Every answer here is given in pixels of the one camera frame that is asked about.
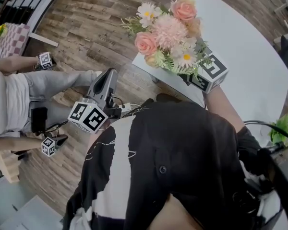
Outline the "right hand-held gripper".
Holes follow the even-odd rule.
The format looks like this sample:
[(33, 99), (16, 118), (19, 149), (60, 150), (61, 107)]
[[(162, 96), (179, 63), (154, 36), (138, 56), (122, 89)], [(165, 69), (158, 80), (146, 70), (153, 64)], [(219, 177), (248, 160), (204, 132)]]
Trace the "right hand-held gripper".
[(202, 39), (197, 41), (195, 52), (199, 55), (197, 70), (190, 75), (181, 74), (180, 77), (188, 86), (193, 85), (202, 92), (209, 93), (224, 81), (228, 67)]

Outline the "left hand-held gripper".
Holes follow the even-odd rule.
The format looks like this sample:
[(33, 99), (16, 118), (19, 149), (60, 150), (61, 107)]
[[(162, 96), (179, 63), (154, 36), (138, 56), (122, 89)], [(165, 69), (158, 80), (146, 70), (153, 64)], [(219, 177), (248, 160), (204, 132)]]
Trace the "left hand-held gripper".
[(68, 121), (91, 134), (96, 133), (107, 120), (121, 117), (121, 108), (113, 101), (117, 87), (118, 72), (108, 69), (90, 85), (88, 94), (75, 102)]

